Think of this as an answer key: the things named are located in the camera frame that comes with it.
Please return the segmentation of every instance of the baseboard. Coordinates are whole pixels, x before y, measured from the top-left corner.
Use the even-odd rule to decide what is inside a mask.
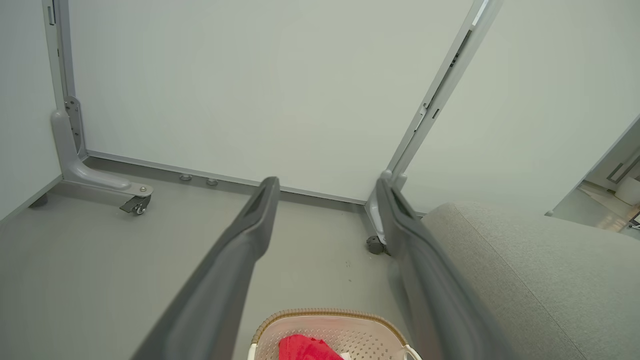
[[[14,217],[15,215],[18,215],[22,210],[26,209],[29,207],[29,205],[33,204],[36,200],[38,200],[42,195],[46,194],[49,190],[51,190],[51,188],[53,188],[54,186],[56,186],[60,181],[62,181],[62,174],[58,175],[55,179],[53,179],[49,184],[47,184],[45,187],[43,187],[42,189],[40,189],[40,191],[36,192],[35,194],[33,194],[32,197],[30,197],[29,199],[27,199],[27,201],[23,202],[22,205],[18,206],[17,208],[15,208],[15,210],[13,210],[12,212],[9,213],[9,215],[5,216],[4,219],[0,220],[0,227],[2,227],[4,225],[4,223],[6,223],[7,221],[9,221],[9,219],[11,219],[12,217]]]
[[[119,161],[121,163],[139,165],[139,166],[142,166],[142,167],[157,168],[157,169],[160,169],[160,170],[177,172],[177,173],[180,173],[180,174],[189,174],[189,175],[193,175],[193,176],[210,177],[212,179],[228,181],[228,182],[237,183],[237,184],[250,185],[250,186],[258,186],[258,185],[260,185],[260,181],[241,179],[239,177],[225,176],[225,175],[220,175],[220,174],[213,174],[213,173],[210,173],[210,172],[204,172],[204,171],[193,170],[193,169],[188,169],[188,168],[174,167],[172,165],[154,163],[152,161],[138,160],[138,159],[127,158],[125,156],[106,154],[105,152],[87,150],[86,153],[87,153],[87,155],[93,156],[94,158]],[[341,202],[350,202],[352,204],[358,204],[358,205],[364,205],[366,203],[366,201],[364,201],[364,200],[351,199],[351,198],[348,198],[348,197],[335,196],[335,195],[330,195],[330,194],[325,194],[325,193],[311,192],[311,191],[308,191],[308,190],[300,190],[300,189],[296,189],[296,188],[290,188],[288,186],[281,186],[280,190],[283,191],[283,192],[288,192],[288,193],[297,193],[297,194],[300,194],[300,195],[319,197],[321,199],[336,200],[336,201],[341,201]]]

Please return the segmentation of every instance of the metal leg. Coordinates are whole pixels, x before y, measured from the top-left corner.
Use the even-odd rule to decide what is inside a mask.
[[[67,115],[65,110],[55,111],[51,115],[51,127],[53,137],[56,141],[56,150],[58,151],[64,181],[113,192],[126,193],[133,195],[134,199],[149,198],[150,200],[151,194],[154,192],[153,187],[146,184],[134,183],[123,177],[96,171],[87,167],[80,160],[69,115]]]
[[[391,179],[391,170],[385,170],[380,174],[380,177],[383,179]],[[371,225],[376,231],[377,241],[379,241],[383,246],[386,245],[385,241],[385,231],[382,228],[382,219],[380,218],[380,213],[378,212],[378,200],[376,199],[376,192],[371,192],[369,196],[369,201],[364,206],[367,215],[369,216],[369,220],[371,221]]]

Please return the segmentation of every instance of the woven basket rim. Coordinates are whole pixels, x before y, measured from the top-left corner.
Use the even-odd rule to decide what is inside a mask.
[[[372,320],[384,325],[391,332],[396,335],[402,346],[408,345],[402,333],[394,326],[394,324],[386,321],[382,316],[364,313],[362,311],[355,310],[346,310],[346,309],[334,309],[334,308],[324,308],[324,307],[315,307],[315,308],[305,308],[305,309],[288,309],[279,311],[271,316],[269,316],[266,320],[262,322],[262,324],[255,331],[255,335],[253,335],[253,339],[251,340],[252,344],[257,344],[262,336],[262,333],[271,325],[272,323],[283,319],[283,318],[291,318],[294,316],[343,316],[347,318],[357,318],[364,320]]]

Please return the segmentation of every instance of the white wall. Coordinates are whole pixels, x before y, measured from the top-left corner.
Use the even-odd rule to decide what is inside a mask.
[[[86,146],[366,200],[472,0],[71,0]]]
[[[607,176],[620,163],[624,165],[616,172],[613,179],[617,179],[625,169],[640,155],[640,121],[637,121],[620,141],[609,151],[598,165],[587,175],[585,180],[604,186],[607,189],[617,190],[618,184],[607,180]],[[636,165],[627,176],[640,175],[640,166]]]
[[[418,211],[544,214],[640,114],[640,2],[509,0],[407,170]]]
[[[40,1],[0,2],[0,220],[60,175]]]

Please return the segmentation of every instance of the partition panel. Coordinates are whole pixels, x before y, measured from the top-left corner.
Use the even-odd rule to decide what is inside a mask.
[[[61,177],[40,1],[0,3],[0,222]]]
[[[362,202],[472,0],[69,0],[88,153]]]

